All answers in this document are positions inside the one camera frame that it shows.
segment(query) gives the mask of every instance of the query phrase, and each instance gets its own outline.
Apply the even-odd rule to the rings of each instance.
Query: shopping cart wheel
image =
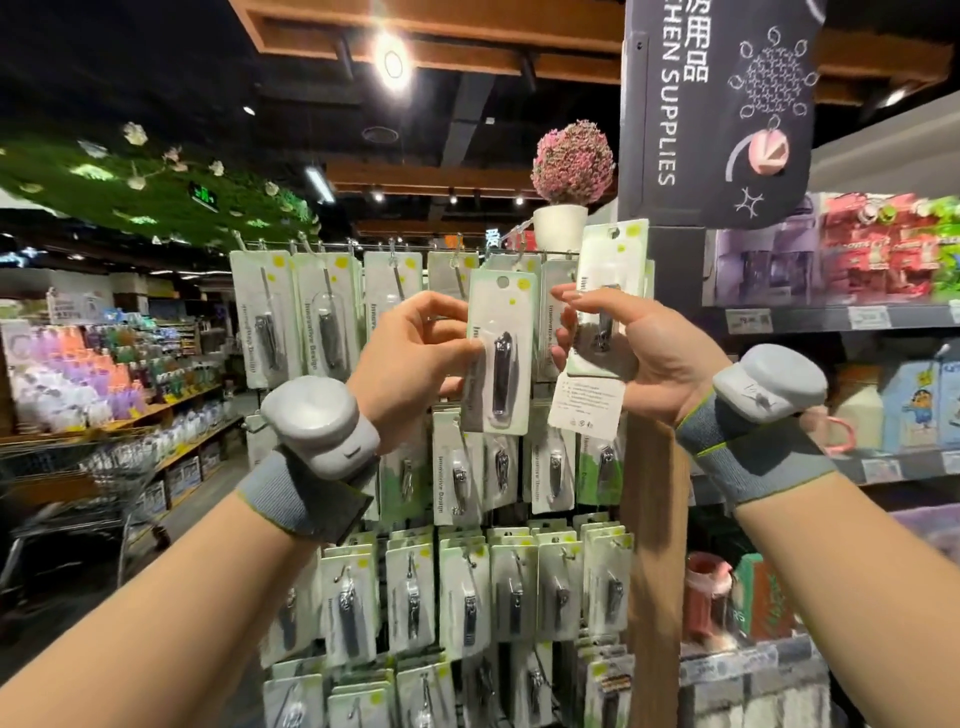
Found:
[[[154,534],[154,539],[156,539],[155,549],[157,551],[165,551],[170,547],[170,544],[173,543],[170,540],[170,534],[167,533],[167,529],[162,525],[155,525],[150,530]]]

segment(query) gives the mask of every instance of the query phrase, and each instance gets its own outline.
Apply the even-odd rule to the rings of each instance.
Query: potted plant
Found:
[[[548,132],[537,145],[530,178],[550,203],[534,211],[537,248],[548,253],[578,252],[587,205],[599,200],[613,181],[613,152],[606,135],[590,121]]]

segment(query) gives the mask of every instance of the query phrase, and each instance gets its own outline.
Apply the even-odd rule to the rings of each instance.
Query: forearm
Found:
[[[839,473],[735,515],[873,728],[956,725],[953,564]]]
[[[0,689],[0,715],[24,728],[188,724],[315,550],[231,494]]]

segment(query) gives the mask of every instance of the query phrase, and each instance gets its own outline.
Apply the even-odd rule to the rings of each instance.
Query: wrist strap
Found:
[[[361,483],[378,459],[350,482]],[[323,480],[287,448],[271,452],[237,485],[240,497],[277,528],[325,544],[340,544],[372,498],[340,480]]]
[[[677,442],[720,489],[730,507],[790,490],[836,468],[787,417],[757,425],[715,392],[677,428]]]

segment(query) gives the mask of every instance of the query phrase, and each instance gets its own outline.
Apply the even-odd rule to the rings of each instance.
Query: pink flower plant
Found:
[[[530,179],[550,205],[595,203],[613,182],[607,136],[591,121],[548,132],[537,145]]]

